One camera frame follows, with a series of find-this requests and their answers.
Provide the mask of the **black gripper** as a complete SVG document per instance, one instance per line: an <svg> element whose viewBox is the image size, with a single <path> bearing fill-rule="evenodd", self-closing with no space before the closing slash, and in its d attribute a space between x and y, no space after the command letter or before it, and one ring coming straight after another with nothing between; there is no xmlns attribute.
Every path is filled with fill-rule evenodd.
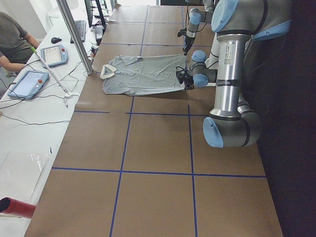
<svg viewBox="0 0 316 237"><path fill-rule="evenodd" d="M184 55L187 56L188 51L191 49L193 43L195 41L195 36L185 35L185 46L183 48Z"/></svg>
<svg viewBox="0 0 316 237"><path fill-rule="evenodd" d="M183 76L183 82L185 85L185 90L193 90L194 87L194 81L193 81L193 77L188 73L188 70L184 70L182 72L182 76Z"/></svg>

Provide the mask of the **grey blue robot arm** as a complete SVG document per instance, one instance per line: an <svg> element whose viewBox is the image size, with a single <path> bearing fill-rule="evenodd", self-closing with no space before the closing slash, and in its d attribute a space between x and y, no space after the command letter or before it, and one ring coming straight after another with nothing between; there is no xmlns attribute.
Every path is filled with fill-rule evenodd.
<svg viewBox="0 0 316 237"><path fill-rule="evenodd" d="M214 107L203 121L208 145L217 148L245 147L261 134L259 116L240 90L245 45L248 41L284 36L291 24L290 0L205 0L204 10L193 8L184 36L183 52L191 49L200 23L209 23L215 34L211 53L195 51L188 67L177 74L186 86L216 84Z"/></svg>
<svg viewBox="0 0 316 237"><path fill-rule="evenodd" d="M215 3L213 0L202 0L205 11L198 10L193 8L189 12L189 24L188 27L181 29L178 32L178 37L185 37L185 45L183 47L184 55L186 56L191 49L200 23L211 23L212 16L215 10Z"/></svg>

